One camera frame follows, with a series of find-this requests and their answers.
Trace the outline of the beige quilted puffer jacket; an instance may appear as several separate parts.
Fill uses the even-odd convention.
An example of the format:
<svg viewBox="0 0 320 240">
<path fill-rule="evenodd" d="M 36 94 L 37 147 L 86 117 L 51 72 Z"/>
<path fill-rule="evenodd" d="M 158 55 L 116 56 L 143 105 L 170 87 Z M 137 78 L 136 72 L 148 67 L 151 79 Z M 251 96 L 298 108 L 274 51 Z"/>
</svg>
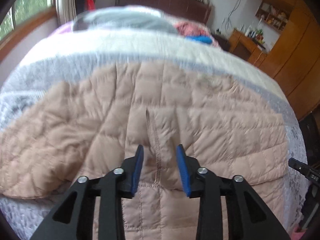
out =
<svg viewBox="0 0 320 240">
<path fill-rule="evenodd" d="M 1 194 L 43 198 L 65 181 L 101 177 L 144 147 L 127 239 L 194 239 L 199 201 L 182 190 L 175 149 L 216 175 L 242 175 L 284 218 L 283 117 L 231 76 L 170 62 L 115 63 L 54 85 L 1 133 Z"/>
</svg>

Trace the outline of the wooden wardrobe cabinet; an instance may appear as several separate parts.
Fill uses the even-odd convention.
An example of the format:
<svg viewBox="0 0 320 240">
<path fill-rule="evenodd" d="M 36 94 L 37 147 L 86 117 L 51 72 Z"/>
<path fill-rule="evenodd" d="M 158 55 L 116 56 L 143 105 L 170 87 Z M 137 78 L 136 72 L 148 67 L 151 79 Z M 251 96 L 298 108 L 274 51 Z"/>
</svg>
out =
<svg viewBox="0 0 320 240">
<path fill-rule="evenodd" d="M 280 85 L 298 120 L 319 105 L 319 23 L 304 0 L 263 0 L 289 13 L 260 70 Z"/>
</svg>

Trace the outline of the grey white quilted bedspread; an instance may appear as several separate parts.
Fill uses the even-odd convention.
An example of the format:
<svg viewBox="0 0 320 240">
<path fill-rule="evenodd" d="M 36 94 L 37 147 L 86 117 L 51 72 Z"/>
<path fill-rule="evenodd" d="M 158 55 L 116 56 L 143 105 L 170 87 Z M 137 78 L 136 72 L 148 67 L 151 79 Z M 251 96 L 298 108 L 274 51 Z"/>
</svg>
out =
<svg viewBox="0 0 320 240">
<path fill-rule="evenodd" d="M 39 102 L 54 85 L 78 83 L 99 68 L 115 63 L 170 62 L 201 75 L 231 76 L 259 94 L 283 117 L 287 138 L 287 172 L 284 176 L 284 218 L 291 231 L 300 219 L 308 184 L 287 166 L 288 159 L 306 160 L 298 121 L 279 85 L 242 59 L 200 42 L 156 31 L 93 29 L 54 34 L 36 44 L 1 88 L 1 133 L 23 112 Z M 43 198 L 12 198 L 1 194 L 1 211 L 20 239 L 29 239 L 68 185 Z"/>
</svg>

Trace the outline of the wooden side desk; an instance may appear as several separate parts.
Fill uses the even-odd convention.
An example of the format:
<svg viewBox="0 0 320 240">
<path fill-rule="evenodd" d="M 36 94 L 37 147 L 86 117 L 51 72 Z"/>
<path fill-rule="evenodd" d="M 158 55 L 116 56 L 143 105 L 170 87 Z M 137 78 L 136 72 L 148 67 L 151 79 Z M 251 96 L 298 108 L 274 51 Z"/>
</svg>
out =
<svg viewBox="0 0 320 240">
<path fill-rule="evenodd" d="M 234 29 L 229 37 L 231 45 L 229 52 L 249 62 L 255 67 L 260 67 L 267 54 L 251 38 Z"/>
</svg>

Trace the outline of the blue folded cloth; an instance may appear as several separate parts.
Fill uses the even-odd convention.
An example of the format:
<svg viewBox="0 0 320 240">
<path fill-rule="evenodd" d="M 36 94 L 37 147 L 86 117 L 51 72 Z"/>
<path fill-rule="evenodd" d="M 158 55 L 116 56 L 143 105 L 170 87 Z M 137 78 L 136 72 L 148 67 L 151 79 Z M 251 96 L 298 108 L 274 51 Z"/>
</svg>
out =
<svg viewBox="0 0 320 240">
<path fill-rule="evenodd" d="M 209 36 L 186 36 L 185 38 L 189 39 L 189 40 L 193 40 L 193 41 L 197 41 L 197 42 L 201 42 L 204 44 L 212 44 L 212 39 Z"/>
</svg>

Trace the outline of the red pink folded cloth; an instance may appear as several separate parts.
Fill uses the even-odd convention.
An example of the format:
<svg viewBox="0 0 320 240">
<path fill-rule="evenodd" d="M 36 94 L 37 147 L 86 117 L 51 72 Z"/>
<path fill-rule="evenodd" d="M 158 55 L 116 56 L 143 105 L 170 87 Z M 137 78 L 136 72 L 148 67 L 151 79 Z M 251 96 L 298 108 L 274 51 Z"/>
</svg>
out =
<svg viewBox="0 0 320 240">
<path fill-rule="evenodd" d="M 174 27 L 178 31 L 178 33 L 184 37 L 186 36 L 209 36 L 212 39 L 212 44 L 208 44 L 215 48 L 221 49 L 219 43 L 213 36 L 211 35 L 210 30 L 200 23 L 195 23 L 191 21 L 181 21 L 174 24 Z"/>
</svg>

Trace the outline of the grey pillow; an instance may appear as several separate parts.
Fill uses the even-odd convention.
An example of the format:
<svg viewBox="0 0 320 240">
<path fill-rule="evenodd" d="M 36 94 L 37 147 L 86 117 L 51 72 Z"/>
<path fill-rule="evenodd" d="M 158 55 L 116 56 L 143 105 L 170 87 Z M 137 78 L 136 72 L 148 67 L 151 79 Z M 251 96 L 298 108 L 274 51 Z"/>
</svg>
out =
<svg viewBox="0 0 320 240">
<path fill-rule="evenodd" d="M 178 34 L 164 18 L 164 12 L 140 5 L 108 7 L 79 14 L 73 21 L 72 31 L 89 29 L 138 29 Z"/>
</svg>

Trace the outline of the dark wooden headboard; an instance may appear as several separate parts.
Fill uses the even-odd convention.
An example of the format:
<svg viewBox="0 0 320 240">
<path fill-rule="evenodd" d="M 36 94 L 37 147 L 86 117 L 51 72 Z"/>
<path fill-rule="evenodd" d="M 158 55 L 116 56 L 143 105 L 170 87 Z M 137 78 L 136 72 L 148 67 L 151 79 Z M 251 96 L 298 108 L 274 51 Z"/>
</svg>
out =
<svg viewBox="0 0 320 240">
<path fill-rule="evenodd" d="M 207 24 L 212 7 L 198 0 L 116 0 L 119 7 L 142 5 L 161 10 L 169 15 Z"/>
</svg>

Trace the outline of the wooden framed window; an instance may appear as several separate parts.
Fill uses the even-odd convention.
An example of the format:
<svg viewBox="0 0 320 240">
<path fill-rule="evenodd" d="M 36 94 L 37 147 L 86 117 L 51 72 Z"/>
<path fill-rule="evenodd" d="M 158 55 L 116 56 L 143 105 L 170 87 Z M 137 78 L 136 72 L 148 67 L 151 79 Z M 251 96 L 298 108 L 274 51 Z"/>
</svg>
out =
<svg viewBox="0 0 320 240">
<path fill-rule="evenodd" d="M 31 32 L 56 16 L 53 0 L 16 0 L 1 23 L 1 61 Z"/>
</svg>

